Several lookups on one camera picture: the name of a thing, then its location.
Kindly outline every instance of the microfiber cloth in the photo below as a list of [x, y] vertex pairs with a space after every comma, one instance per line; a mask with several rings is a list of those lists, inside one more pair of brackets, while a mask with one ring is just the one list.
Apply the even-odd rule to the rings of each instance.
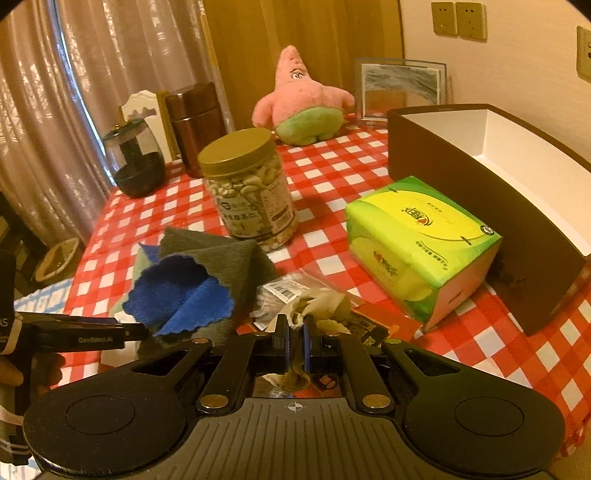
[[[141, 275], [141, 273], [148, 268], [150, 265], [155, 264], [158, 258], [159, 245], [144, 245], [138, 244], [138, 252], [135, 255], [135, 262], [131, 273], [132, 288], [135, 286], [135, 282]], [[109, 310], [109, 316], [115, 317], [119, 312], [123, 311], [123, 304], [127, 301], [127, 294], [123, 296], [111, 307]]]
[[[149, 260], [154, 248], [142, 247]], [[250, 306], [257, 287], [277, 277], [254, 240], [168, 228], [157, 254], [123, 303], [156, 336], [197, 331], [223, 343], [236, 328], [232, 313]]]

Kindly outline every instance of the electrical outlet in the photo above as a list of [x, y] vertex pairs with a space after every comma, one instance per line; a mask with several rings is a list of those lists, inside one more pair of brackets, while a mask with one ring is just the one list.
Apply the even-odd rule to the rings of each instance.
[[433, 31], [437, 35], [451, 35], [457, 37], [456, 9], [453, 2], [433, 2]]
[[577, 27], [577, 72], [591, 82], [591, 31]]
[[457, 34], [470, 40], [486, 40], [486, 6], [474, 2], [456, 3]]

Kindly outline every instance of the wall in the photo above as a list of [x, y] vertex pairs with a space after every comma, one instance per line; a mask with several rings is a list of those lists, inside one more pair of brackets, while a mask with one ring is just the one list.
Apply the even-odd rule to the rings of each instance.
[[455, 103], [491, 103], [591, 161], [591, 83], [576, 71], [577, 25], [567, 0], [483, 0], [486, 43], [433, 33], [430, 0], [400, 0], [405, 56], [448, 65]]

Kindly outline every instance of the picture frame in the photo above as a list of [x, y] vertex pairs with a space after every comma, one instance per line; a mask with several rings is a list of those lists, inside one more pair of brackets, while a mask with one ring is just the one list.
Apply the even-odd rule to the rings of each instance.
[[385, 124], [388, 110], [442, 105], [447, 98], [447, 64], [407, 59], [355, 60], [356, 117], [362, 124]]

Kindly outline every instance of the curtain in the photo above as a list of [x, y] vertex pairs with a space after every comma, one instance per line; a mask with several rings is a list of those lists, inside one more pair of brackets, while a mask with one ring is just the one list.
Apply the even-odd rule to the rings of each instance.
[[358, 57], [402, 58], [398, 0], [203, 0], [237, 128], [251, 127], [281, 50], [298, 48], [310, 76], [355, 93]]
[[[75, 78], [100, 136], [140, 90], [216, 80], [195, 0], [56, 0]], [[216, 88], [233, 129], [221, 81]]]
[[88, 239], [109, 190], [45, 0], [0, 22], [0, 189], [51, 246]]
[[92, 234], [132, 93], [212, 80], [233, 130], [206, 26], [194, 0], [24, 0], [0, 24], [0, 189], [45, 243]]

